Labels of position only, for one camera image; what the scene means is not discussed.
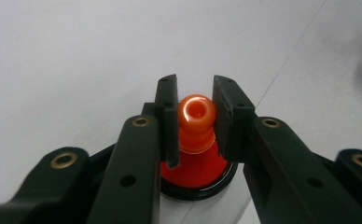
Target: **black plastic part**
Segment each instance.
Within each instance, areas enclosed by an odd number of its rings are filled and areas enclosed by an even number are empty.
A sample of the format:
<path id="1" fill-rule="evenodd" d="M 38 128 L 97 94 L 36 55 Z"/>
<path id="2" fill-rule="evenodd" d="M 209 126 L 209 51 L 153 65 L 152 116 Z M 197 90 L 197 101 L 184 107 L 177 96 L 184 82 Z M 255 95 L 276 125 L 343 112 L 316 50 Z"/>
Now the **black plastic part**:
<path id="1" fill-rule="evenodd" d="M 72 153 L 76 156 L 71 163 Z M 51 162 L 60 157 L 53 168 Z M 89 166 L 88 153 L 80 148 L 63 147 L 46 155 L 27 175 L 21 188 L 8 203 L 0 204 L 0 223 L 78 223 L 84 220 L 75 203 L 83 195 Z"/>
<path id="2" fill-rule="evenodd" d="M 362 205 L 362 150 L 342 150 L 335 160 L 333 173 Z"/>
<path id="3" fill-rule="evenodd" d="M 136 116 L 122 128 L 87 223 L 158 223 L 159 199 L 159 124 Z"/>
<path id="4" fill-rule="evenodd" d="M 216 142 L 227 161 L 244 162 L 249 145 L 255 107 L 239 87 L 228 77 L 214 76 L 213 103 L 216 105 Z"/>
<path id="5" fill-rule="evenodd" d="M 90 157 L 89 174 L 92 176 L 90 182 L 90 194 L 96 195 L 98 188 L 102 184 L 105 169 L 111 158 L 116 144 L 107 147 Z"/>
<path id="6" fill-rule="evenodd" d="M 317 155 L 317 154 L 315 154 L 315 153 L 314 153 L 314 155 L 315 155 L 315 157 L 316 157 L 318 160 L 320 160 L 320 162 L 321 162 L 325 167 L 327 167 L 327 170 L 329 170 L 329 171 L 333 174 L 333 166 L 334 166 L 335 162 L 334 162 L 334 161 L 331 161 L 331 160 L 329 160 L 329 159 L 327 159 L 327 158 L 325 158 L 325 157 L 322 157 L 322 156 L 320 156 L 320 155 Z"/>
<path id="7" fill-rule="evenodd" d="M 158 81 L 155 103 L 145 103 L 143 114 L 154 116 L 160 124 L 160 160 L 169 168 L 179 163 L 177 77 Z"/>
<path id="8" fill-rule="evenodd" d="M 362 223 L 362 207 L 282 121 L 257 118 L 244 175 L 262 223 Z"/>
<path id="9" fill-rule="evenodd" d="M 202 188 L 182 188 L 172 184 L 166 179 L 161 179 L 161 192 L 173 199 L 181 201 L 199 201 L 211 198 L 221 192 L 233 179 L 237 171 L 237 163 L 228 163 L 225 172 L 216 181 Z"/>

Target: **white surface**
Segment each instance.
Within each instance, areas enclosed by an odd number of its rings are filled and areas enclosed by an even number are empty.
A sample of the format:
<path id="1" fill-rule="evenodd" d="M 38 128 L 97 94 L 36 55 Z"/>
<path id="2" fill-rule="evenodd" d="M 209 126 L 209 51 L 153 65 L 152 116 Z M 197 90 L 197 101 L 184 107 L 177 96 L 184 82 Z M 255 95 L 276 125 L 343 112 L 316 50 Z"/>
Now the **white surface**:
<path id="1" fill-rule="evenodd" d="M 116 142 L 174 73 L 180 98 L 234 78 L 260 116 L 329 159 L 362 148 L 362 0 L 0 1 L 0 203 L 51 150 Z M 226 202 L 163 199 L 162 210 L 204 223 Z M 256 223 L 253 211 L 240 223 Z"/>

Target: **red object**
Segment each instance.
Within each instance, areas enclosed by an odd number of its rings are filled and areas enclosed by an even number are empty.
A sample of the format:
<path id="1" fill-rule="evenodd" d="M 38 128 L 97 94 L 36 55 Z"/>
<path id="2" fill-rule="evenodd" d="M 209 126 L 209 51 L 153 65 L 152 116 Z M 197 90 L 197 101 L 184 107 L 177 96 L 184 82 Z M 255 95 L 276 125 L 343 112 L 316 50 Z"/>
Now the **red object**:
<path id="1" fill-rule="evenodd" d="M 178 118 L 180 164 L 170 170 L 162 162 L 162 178 L 178 187 L 190 189 L 213 184 L 228 164 L 218 155 L 213 129 L 216 107 L 205 96 L 190 95 L 181 101 Z"/>
<path id="2" fill-rule="evenodd" d="M 218 156 L 218 147 L 214 143 L 200 154 L 187 154 L 180 151 L 180 164 L 173 170 L 166 163 L 160 164 L 161 177 L 183 188 L 201 188 L 212 184 L 224 172 L 227 162 Z"/>

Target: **black base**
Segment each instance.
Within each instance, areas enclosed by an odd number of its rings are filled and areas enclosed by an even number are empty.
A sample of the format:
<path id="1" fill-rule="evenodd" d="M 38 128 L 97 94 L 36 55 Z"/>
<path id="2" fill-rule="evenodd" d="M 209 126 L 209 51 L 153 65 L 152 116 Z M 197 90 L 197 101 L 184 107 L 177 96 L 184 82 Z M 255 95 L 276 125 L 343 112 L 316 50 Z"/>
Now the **black base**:
<path id="1" fill-rule="evenodd" d="M 164 195 L 181 201 L 199 201 L 213 197 L 221 192 L 233 179 L 238 163 L 228 163 L 224 173 L 212 184 L 202 188 L 190 189 L 179 187 L 171 182 L 161 179 L 160 191 Z"/>

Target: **orange object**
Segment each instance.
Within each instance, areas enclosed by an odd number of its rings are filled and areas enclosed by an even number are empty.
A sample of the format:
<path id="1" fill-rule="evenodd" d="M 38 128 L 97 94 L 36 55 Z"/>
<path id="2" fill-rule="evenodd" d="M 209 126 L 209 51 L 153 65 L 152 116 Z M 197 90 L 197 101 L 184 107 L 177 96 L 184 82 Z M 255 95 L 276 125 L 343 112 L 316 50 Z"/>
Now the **orange object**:
<path id="1" fill-rule="evenodd" d="M 202 153 L 215 142 L 216 107 L 209 98 L 199 94 L 188 96 L 178 107 L 178 118 L 182 151 Z"/>
<path id="2" fill-rule="evenodd" d="M 180 164 L 169 169 L 166 162 L 160 164 L 161 177 L 172 184 L 188 189 L 207 188 L 223 176 L 228 163 L 218 156 L 214 143 L 200 154 L 180 152 Z"/>

